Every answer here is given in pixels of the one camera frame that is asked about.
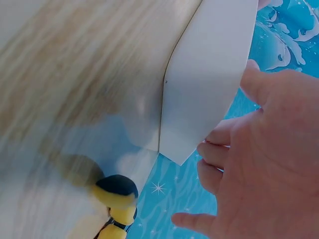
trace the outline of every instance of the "toy figure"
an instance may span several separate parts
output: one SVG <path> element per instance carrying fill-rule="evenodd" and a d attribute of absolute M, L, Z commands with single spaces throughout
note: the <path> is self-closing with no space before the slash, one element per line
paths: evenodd
<path fill-rule="evenodd" d="M 135 183 L 125 176 L 113 175 L 96 182 L 93 194 L 107 207 L 110 215 L 95 239 L 125 239 L 137 215 Z"/>

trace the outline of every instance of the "light wood grain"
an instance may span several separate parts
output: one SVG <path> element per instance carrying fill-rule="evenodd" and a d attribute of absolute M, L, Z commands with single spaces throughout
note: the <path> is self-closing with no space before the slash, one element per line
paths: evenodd
<path fill-rule="evenodd" d="M 165 68 L 199 4 L 0 0 L 1 238 L 91 239 L 108 216 L 96 180 L 142 190 Z"/>

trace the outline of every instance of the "white sparkle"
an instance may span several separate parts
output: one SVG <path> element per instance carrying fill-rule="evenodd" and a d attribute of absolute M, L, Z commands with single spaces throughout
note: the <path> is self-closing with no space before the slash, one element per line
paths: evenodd
<path fill-rule="evenodd" d="M 151 187 L 151 188 L 153 188 L 154 189 L 154 191 L 152 191 L 152 193 L 155 193 L 155 192 L 157 192 L 158 193 L 158 195 L 160 194 L 160 192 L 161 193 L 163 193 L 163 194 L 165 194 L 164 192 L 163 192 L 163 190 L 165 190 L 166 188 L 163 188 L 163 186 L 165 185 L 165 184 L 162 184 L 162 185 L 160 185 L 160 183 L 158 182 L 158 184 L 156 185 L 155 183 L 153 183 L 153 185 L 154 185 L 154 187 Z"/>

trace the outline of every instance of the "blue water pattern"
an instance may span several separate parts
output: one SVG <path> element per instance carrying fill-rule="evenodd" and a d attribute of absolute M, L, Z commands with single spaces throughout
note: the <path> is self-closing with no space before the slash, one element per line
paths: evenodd
<path fill-rule="evenodd" d="M 250 58 L 262 71 L 294 69 L 319 77 L 319 0 L 273 0 L 258 12 Z M 226 118 L 258 108 L 239 90 Z M 214 196 L 200 185 L 195 152 L 179 167 L 159 156 L 138 203 L 138 216 L 128 239 L 204 239 L 174 227 L 174 212 L 216 214 Z"/>

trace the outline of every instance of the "hand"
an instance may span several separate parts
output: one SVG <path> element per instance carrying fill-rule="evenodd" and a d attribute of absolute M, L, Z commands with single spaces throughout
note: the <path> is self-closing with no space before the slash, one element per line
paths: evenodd
<path fill-rule="evenodd" d="M 241 87 L 262 108 L 222 121 L 197 149 L 217 216 L 172 221 L 212 239 L 318 239 L 319 79 L 257 67 L 249 61 Z"/>
<path fill-rule="evenodd" d="M 271 0 L 259 0 L 258 1 L 258 10 L 264 8 L 265 6 L 267 6 L 270 3 L 271 3 Z"/>

